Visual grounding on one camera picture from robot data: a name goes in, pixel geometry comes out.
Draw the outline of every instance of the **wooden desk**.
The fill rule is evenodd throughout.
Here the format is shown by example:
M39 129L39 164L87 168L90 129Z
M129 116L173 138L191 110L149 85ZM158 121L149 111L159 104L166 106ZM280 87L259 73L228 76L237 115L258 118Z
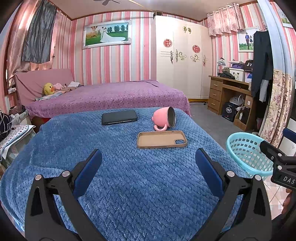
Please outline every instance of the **wooden desk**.
M234 120L234 125L248 131L253 129L256 118L256 102L249 91L249 84L237 80L211 76L209 102L207 108L214 113L221 115L222 108L225 102L229 102L233 96L243 95L245 99L244 105L250 108L250 114L247 124L239 120L240 112L237 113Z

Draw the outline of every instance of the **basket rim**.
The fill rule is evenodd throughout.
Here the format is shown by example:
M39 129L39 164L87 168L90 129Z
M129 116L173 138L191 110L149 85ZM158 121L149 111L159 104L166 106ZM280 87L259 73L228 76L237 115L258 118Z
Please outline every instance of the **basket rim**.
M262 141L264 141L263 138L259 137L259 136L256 136L256 135L253 135L251 133L247 133L247 132L236 132L236 133L233 133L231 134L227 140L226 140L226 149L228 151L228 154L232 157L232 159L234 159L234 161L242 168L244 169L245 171L249 172L250 174L252 175L260 175L262 177L268 177L268 176L271 176L272 173L273 173L273 170L271 171L261 171L261 170L258 170L258 169L255 169L251 166L249 166L248 164L244 163L241 159L239 159L237 157L237 155L233 152L233 150L231 149L230 147L230 140L232 140L233 138L235 139L238 139L238 138L250 138L250 139L258 139L258 142L261 143Z

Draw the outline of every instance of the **smartphone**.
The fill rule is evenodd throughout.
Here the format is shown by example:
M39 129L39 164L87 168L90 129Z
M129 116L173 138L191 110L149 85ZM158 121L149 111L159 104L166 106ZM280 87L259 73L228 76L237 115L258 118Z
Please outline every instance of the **smartphone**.
M102 115L102 125L113 125L118 123L133 122L138 120L134 110L124 110L117 112L104 113Z

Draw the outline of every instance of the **purple bedspread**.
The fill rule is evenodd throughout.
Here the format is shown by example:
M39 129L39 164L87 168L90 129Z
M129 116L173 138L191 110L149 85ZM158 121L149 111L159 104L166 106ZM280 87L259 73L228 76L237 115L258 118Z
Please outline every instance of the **purple bedspread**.
M83 111L168 106L190 116L190 105L182 91L150 80L87 85L56 98L33 102L26 108L30 116L52 118Z

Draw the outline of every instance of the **red round sticker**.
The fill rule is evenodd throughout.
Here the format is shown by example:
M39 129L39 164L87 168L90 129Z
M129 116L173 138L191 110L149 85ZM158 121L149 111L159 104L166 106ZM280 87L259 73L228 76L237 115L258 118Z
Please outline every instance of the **red round sticker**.
M200 47L198 47L197 45L193 45L192 50L194 53L199 53L200 52Z
M165 41L163 41L163 45L169 48L169 47L172 47L173 42L170 39L166 39Z

